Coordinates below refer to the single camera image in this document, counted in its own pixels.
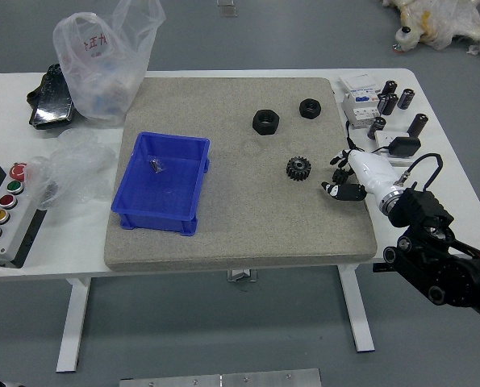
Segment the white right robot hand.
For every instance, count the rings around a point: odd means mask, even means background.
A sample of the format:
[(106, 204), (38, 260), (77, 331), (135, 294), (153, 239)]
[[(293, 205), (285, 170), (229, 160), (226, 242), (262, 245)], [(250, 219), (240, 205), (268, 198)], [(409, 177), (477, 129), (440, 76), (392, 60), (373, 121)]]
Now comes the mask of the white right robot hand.
[(323, 182), (323, 189), (334, 199), (340, 201), (359, 202), (367, 194), (372, 194), (380, 207), (396, 201), (403, 193), (403, 187), (398, 185), (398, 174), (387, 158), (374, 153), (359, 150), (343, 150), (335, 156), (331, 165), (338, 165), (337, 172), (344, 173), (344, 166), (349, 165), (349, 176), (355, 175), (357, 184), (339, 182), (338, 177), (333, 183)]

